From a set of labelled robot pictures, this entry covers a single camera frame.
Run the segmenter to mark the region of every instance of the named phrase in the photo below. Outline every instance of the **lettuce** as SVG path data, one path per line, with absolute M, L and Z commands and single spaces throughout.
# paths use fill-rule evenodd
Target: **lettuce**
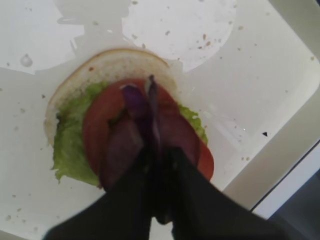
M 83 95 L 70 100 L 59 109 L 52 167 L 56 170 L 55 177 L 59 181 L 62 176 L 67 176 L 94 186 L 99 185 L 98 177 L 90 168 L 86 158 L 82 126 L 88 108 L 106 86 L 105 82 L 94 83 L 85 90 Z M 182 105 L 179 105 L 179 109 L 198 136 L 207 144 L 208 138 L 205 129 L 201 126 L 198 113 Z

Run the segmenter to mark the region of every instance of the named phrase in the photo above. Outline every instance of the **sandwich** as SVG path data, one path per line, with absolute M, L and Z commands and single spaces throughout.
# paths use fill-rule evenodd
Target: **sandwich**
M 205 129 L 198 114 L 177 100 L 168 64 L 144 51 L 113 49 L 79 67 L 48 103 L 44 131 L 59 181 L 67 176 L 105 190 L 117 182 L 143 147 L 124 88 L 135 88 L 147 103 L 151 85 L 157 89 L 161 144 L 182 148 L 203 176 L 212 178 L 214 159 Z

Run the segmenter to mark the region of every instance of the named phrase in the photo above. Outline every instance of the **bread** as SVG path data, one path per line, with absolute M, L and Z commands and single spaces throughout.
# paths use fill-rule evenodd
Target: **bread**
M 168 64 L 151 53 L 113 49 L 94 56 L 72 73 L 50 99 L 44 121 L 48 143 L 54 145 L 59 122 L 56 115 L 60 107 L 83 94 L 89 85 L 103 81 L 111 84 L 124 79 L 147 79 L 150 75 L 154 75 L 157 83 L 173 97 L 176 96 L 176 84 Z

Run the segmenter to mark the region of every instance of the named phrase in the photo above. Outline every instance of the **white plastic container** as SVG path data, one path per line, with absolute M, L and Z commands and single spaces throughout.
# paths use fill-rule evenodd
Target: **white plastic container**
M 307 13 L 317 11 L 314 0 L 303 2 Z M 248 209 L 320 136 L 318 92 L 301 109 L 320 82 L 303 36 L 320 34 L 298 37 L 269 1 L 12 0 L 0 11 L 4 232 L 41 239 L 103 194 L 66 177 L 58 184 L 43 121 L 59 84 L 107 49 L 143 47 L 168 61 L 182 102 L 207 126 L 212 183 Z M 170 239 L 170 230 L 155 223 L 150 239 Z

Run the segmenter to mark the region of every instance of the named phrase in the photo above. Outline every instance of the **white tray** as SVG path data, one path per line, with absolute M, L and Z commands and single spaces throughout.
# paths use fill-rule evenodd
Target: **white tray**
M 95 54 L 144 46 L 171 64 L 182 102 L 207 126 L 221 190 L 318 88 L 317 58 L 266 0 L 135 3 L 0 2 L 0 230 L 38 240 L 103 194 L 66 177 L 58 184 L 43 131 L 49 98 Z M 150 239 L 170 229 L 154 224 Z

